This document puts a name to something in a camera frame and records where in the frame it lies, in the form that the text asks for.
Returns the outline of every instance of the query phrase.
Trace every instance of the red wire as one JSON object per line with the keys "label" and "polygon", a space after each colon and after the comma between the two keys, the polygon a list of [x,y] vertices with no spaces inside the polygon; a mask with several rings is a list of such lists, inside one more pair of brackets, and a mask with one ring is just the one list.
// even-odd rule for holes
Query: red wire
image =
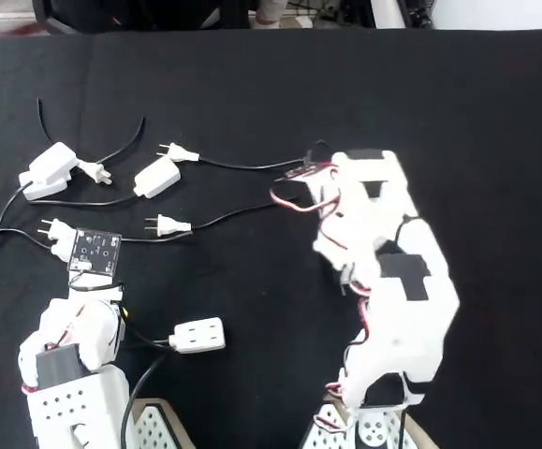
{"label": "red wire", "polygon": [[360,319],[362,320],[362,326],[364,327],[364,339],[350,341],[347,346],[355,346],[355,345],[365,343],[371,337],[371,328],[368,325],[368,321],[366,320],[366,314],[365,314],[366,299],[367,299],[366,297],[361,297],[358,301],[358,313],[360,314]]}
{"label": "red wire", "polygon": [[320,421],[324,426],[327,426],[329,428],[323,428],[328,433],[346,433],[347,429],[337,426],[334,423],[331,423],[328,419],[323,418],[322,416],[315,415],[314,419],[315,424],[318,426],[318,423],[316,421]]}

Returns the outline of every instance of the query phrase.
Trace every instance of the two-prong plug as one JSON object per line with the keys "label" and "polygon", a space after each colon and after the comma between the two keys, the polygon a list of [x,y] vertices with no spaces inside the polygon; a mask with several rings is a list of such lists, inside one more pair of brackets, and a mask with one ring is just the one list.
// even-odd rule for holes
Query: two-prong plug
{"label": "two-prong plug", "polygon": [[92,178],[96,184],[104,182],[107,185],[112,184],[110,173],[104,169],[102,164],[96,162],[85,162],[78,159],[77,168]]}
{"label": "two-prong plug", "polygon": [[158,145],[160,148],[166,148],[167,152],[158,152],[156,155],[164,156],[173,162],[192,161],[197,162],[199,160],[199,153],[190,152],[181,145],[176,143],[170,143],[169,145]]}
{"label": "two-prong plug", "polygon": [[156,226],[146,226],[146,229],[155,230],[158,237],[174,234],[175,232],[191,232],[191,223],[178,222],[170,217],[158,214],[157,218],[146,218],[146,222],[156,222]]}
{"label": "two-prong plug", "polygon": [[41,220],[41,222],[50,227],[48,230],[38,229],[37,232],[46,234],[48,240],[56,240],[56,243],[50,247],[50,252],[63,262],[68,262],[73,253],[73,245],[75,245],[77,230],[65,222],[61,222],[57,218],[52,221]]}

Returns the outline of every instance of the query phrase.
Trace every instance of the table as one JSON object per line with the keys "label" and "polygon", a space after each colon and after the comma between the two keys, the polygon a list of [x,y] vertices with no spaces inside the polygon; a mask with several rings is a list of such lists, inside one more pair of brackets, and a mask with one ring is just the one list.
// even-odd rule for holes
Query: table
{"label": "table", "polygon": [[[444,448],[542,446],[542,32],[225,31],[0,40],[0,208],[47,148],[35,114],[80,157],[139,147],[110,165],[114,187],[78,177],[63,199],[106,200],[170,140],[228,162],[390,149],[449,262],[461,306],[432,392],[412,411]],[[58,217],[141,235],[157,213],[206,221],[267,200],[272,174],[182,166],[161,196],[117,210],[29,207],[27,230]],[[316,218],[265,210],[165,246],[124,245],[118,276],[139,327],[219,315],[227,349],[177,355],[145,397],[167,399],[195,445],[297,447],[335,379],[356,308],[335,296],[311,244]],[[0,238],[0,447],[33,447],[18,344],[64,265]],[[119,357],[131,383],[154,355]]]}

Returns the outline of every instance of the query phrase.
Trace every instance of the white robot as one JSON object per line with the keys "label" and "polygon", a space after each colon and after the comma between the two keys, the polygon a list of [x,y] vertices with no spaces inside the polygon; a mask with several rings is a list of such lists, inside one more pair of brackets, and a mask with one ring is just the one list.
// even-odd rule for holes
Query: white robot
{"label": "white robot", "polygon": [[[113,281],[121,236],[59,220],[45,223],[50,228],[42,232],[56,240],[52,253],[68,262],[69,291],[68,298],[51,300],[19,351],[22,392],[39,448],[180,447],[157,407],[146,407],[134,422],[129,384],[111,364],[125,335],[123,288]],[[180,354],[222,349],[223,323],[209,318],[179,324],[168,340],[150,344]]]}
{"label": "white robot", "polygon": [[359,297],[363,329],[347,345],[334,397],[314,417],[303,449],[399,447],[396,411],[419,404],[442,359],[443,341],[458,309],[456,290],[429,225],[418,217],[393,152],[337,152],[331,161],[288,172],[305,182],[320,222],[313,248]]}

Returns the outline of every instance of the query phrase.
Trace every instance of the electrical plug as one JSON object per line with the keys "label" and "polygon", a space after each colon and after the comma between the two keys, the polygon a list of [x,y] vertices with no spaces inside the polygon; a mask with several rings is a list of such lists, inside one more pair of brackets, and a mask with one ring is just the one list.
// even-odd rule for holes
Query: electrical plug
{"label": "electrical plug", "polygon": [[173,162],[192,161],[197,162],[199,160],[199,154],[197,152],[190,152],[181,145],[176,143],[170,143],[169,145],[158,145],[160,148],[166,148],[167,153],[158,152],[159,156],[166,156]]}
{"label": "electrical plug", "polygon": [[191,321],[175,326],[168,345],[180,354],[204,353],[225,348],[225,331],[220,318]]}
{"label": "electrical plug", "polygon": [[104,169],[102,164],[97,164],[96,162],[85,162],[79,159],[77,167],[87,176],[92,178],[96,184],[101,182],[104,182],[107,185],[112,184],[110,173]]}
{"label": "electrical plug", "polygon": [[156,222],[156,226],[146,226],[145,229],[155,230],[158,237],[174,234],[175,232],[190,232],[192,230],[191,223],[178,222],[160,213],[157,218],[146,218],[146,222]]}
{"label": "electrical plug", "polygon": [[50,247],[50,252],[63,262],[68,262],[73,253],[77,230],[57,218],[52,221],[41,220],[41,222],[50,225],[50,228],[48,230],[38,229],[37,232],[46,234],[48,240],[56,240],[56,243]]}

